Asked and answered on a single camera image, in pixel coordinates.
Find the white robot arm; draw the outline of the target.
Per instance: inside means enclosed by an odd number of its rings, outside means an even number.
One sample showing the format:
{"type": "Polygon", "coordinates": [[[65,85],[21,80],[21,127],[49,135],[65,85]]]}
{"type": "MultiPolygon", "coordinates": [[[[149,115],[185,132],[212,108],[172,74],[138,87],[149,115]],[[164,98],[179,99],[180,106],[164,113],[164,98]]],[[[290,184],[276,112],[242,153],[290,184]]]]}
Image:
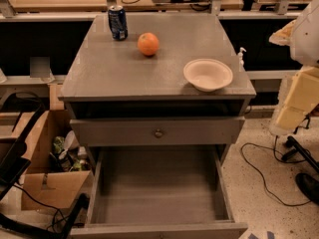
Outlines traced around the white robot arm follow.
{"type": "Polygon", "coordinates": [[[301,14],[269,42],[288,46],[290,57],[300,69],[282,82],[270,132],[284,135],[295,130],[319,105],[319,0],[312,0],[301,14]]]}

